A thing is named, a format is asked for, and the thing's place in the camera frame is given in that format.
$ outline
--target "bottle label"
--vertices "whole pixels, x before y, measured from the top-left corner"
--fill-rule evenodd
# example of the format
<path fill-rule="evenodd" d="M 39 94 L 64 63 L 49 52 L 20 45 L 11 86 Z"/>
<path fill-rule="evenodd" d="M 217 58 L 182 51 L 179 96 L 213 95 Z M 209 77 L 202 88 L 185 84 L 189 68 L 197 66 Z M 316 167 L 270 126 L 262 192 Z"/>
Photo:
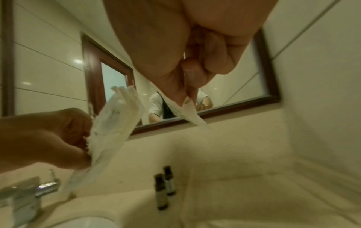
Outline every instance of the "bottle label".
<path fill-rule="evenodd" d="M 165 189 L 167 190 L 167 193 L 175 192 L 176 188 L 174 186 L 174 178 L 165 180 Z"/>
<path fill-rule="evenodd" d="M 161 191 L 156 191 L 155 194 L 158 207 L 163 207 L 168 204 L 168 196 L 165 189 Z"/>

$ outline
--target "ceiling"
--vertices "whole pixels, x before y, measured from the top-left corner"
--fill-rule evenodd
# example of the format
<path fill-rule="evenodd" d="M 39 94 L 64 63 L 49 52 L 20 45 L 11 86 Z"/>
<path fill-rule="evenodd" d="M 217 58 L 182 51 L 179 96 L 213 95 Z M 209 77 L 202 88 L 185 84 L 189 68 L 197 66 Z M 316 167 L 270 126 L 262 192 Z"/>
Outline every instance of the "ceiling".
<path fill-rule="evenodd" d="M 130 57 L 116 37 L 108 20 L 102 0 L 55 0 L 73 14 L 103 42 L 113 48 L 127 64 Z"/>

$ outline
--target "black apron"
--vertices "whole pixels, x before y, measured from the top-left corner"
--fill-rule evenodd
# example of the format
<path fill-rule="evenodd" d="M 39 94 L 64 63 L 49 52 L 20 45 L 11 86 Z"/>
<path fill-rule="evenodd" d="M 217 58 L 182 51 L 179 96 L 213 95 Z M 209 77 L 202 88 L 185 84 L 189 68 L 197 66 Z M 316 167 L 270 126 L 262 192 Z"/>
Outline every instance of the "black apron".
<path fill-rule="evenodd" d="M 170 118 L 173 118 L 173 117 L 176 117 L 173 112 L 170 110 L 170 108 L 168 107 L 167 103 L 164 101 L 162 95 L 160 93 L 158 93 L 161 98 L 162 98 L 162 101 L 163 101 L 163 119 L 170 119 Z"/>

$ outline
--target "mirror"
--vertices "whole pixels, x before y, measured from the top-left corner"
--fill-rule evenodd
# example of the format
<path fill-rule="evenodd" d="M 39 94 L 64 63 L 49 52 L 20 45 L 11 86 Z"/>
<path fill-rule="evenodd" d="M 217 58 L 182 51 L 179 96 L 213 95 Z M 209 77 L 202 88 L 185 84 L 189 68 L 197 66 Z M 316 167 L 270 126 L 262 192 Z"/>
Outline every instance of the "mirror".
<path fill-rule="evenodd" d="M 102 1 L 17 0 L 14 3 L 15 114 L 77 107 L 98 114 L 112 86 L 135 86 L 145 113 L 133 134 L 184 123 L 133 66 Z M 279 102 L 262 30 L 237 67 L 198 91 L 202 118 Z M 10 107 L 11 100 L 2 104 Z"/>

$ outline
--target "sink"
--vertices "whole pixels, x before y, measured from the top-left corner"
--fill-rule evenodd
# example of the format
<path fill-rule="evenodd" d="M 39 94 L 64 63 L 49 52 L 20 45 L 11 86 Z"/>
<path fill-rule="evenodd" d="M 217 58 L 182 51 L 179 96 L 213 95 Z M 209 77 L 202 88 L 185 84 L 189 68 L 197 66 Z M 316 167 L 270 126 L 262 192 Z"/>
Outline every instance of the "sink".
<path fill-rule="evenodd" d="M 49 228 L 121 228 L 112 220 L 100 217 L 81 217 L 59 223 Z"/>

